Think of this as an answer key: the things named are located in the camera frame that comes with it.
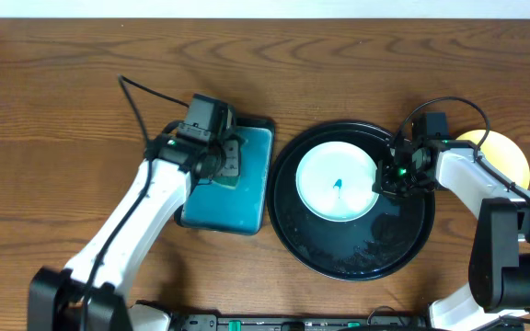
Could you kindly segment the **light blue plate top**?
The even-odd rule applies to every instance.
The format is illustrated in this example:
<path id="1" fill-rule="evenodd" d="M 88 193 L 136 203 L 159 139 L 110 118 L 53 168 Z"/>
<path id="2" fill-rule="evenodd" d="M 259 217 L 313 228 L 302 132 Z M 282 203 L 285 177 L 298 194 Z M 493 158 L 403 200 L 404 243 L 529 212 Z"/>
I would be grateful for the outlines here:
<path id="1" fill-rule="evenodd" d="M 354 144 L 321 143 L 300 160 L 295 185 L 301 201 L 317 217 L 345 223 L 364 216 L 376 204 L 376 170 L 372 157 Z"/>

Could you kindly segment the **yellow plate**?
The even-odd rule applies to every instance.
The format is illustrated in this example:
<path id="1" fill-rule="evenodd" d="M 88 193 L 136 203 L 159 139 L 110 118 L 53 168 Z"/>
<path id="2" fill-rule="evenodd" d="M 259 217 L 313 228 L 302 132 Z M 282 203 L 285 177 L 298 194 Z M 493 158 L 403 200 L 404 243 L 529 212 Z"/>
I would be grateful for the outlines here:
<path id="1" fill-rule="evenodd" d="M 480 146 L 490 164 L 521 188 L 529 188 L 530 167 L 523 151 L 510 138 L 490 131 Z"/>

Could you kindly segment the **green yellow sponge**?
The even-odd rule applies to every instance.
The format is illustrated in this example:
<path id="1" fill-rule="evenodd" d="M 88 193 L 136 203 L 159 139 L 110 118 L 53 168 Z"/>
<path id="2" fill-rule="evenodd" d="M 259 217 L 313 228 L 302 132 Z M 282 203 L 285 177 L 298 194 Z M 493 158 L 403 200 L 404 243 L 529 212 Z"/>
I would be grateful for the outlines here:
<path id="1" fill-rule="evenodd" d="M 214 177 L 213 181 L 224 187 L 224 188 L 230 188 L 235 189 L 240 181 L 240 176 L 237 177 Z"/>

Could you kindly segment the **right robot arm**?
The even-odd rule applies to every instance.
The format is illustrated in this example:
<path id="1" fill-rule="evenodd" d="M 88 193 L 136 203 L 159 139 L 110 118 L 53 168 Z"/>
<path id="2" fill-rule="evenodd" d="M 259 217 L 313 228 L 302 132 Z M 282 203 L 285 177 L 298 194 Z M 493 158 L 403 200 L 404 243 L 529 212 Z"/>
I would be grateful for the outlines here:
<path id="1" fill-rule="evenodd" d="M 472 142 L 428 138 L 392 144 L 373 186 L 392 198 L 437 188 L 451 191 L 478 222 L 468 283 L 430 305 L 431 326 L 530 325 L 530 191 L 497 170 Z"/>

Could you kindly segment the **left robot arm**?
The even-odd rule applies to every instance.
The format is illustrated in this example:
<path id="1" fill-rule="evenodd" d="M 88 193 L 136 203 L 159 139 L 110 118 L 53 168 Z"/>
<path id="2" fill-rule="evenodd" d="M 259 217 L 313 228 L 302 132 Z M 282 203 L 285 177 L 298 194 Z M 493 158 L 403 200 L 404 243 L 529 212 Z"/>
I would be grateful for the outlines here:
<path id="1" fill-rule="evenodd" d="M 151 303 L 126 305 L 133 281 L 167 221 L 201 179 L 238 174 L 241 138 L 197 141 L 159 134 L 127 193 L 63 270 L 41 268 L 29 285 L 30 330 L 167 330 Z"/>

